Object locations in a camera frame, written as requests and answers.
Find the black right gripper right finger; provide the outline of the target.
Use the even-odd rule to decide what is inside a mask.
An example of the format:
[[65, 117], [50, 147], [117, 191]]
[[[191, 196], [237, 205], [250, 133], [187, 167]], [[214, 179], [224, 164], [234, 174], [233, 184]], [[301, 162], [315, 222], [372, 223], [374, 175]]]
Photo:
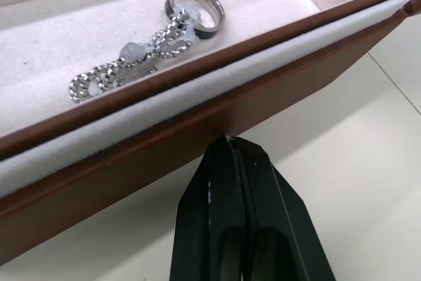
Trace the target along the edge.
[[248, 216], [245, 280], [334, 280], [309, 212], [264, 149], [234, 138]]

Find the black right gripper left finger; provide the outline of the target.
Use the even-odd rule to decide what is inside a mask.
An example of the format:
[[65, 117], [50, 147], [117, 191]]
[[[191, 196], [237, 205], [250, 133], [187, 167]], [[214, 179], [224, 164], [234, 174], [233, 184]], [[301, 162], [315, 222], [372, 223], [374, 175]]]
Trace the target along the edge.
[[229, 138], [211, 143], [177, 209], [170, 280], [241, 280], [246, 217]]

